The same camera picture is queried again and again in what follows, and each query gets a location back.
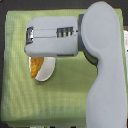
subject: orange fruit slice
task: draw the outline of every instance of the orange fruit slice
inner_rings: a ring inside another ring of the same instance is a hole
[[[44,57],[31,58],[31,78],[35,78],[44,62]]]

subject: green cloth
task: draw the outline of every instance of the green cloth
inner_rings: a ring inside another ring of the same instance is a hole
[[[9,126],[86,125],[86,97],[96,79],[96,67],[79,52],[76,57],[57,58],[52,76],[46,82],[38,82],[31,79],[29,58],[24,53],[29,20],[39,16],[78,18],[85,11],[75,9],[7,13],[1,120]],[[123,44],[122,12],[120,9],[115,11],[120,21]]]

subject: table surface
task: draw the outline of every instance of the table surface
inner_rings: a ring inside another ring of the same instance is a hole
[[[0,99],[2,93],[4,46],[5,46],[5,19],[9,10],[52,10],[52,9],[87,9],[99,0],[1,0],[0,1]],[[128,0],[104,0],[114,8],[121,8],[124,26],[128,26]],[[8,128],[0,122],[1,128]]]

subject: orange object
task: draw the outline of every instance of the orange object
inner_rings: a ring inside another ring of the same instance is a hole
[[[31,78],[35,78],[44,62],[43,57],[31,58]]]

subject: green towel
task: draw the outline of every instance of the green towel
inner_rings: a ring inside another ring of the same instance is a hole
[[[1,120],[9,126],[86,125],[86,97],[96,79],[96,67],[79,52],[76,57],[57,58],[52,76],[46,82],[38,82],[31,79],[29,58],[24,53],[29,20],[39,16],[78,18],[85,11],[75,9],[7,13]],[[120,9],[115,11],[120,21],[123,44],[122,12]]]

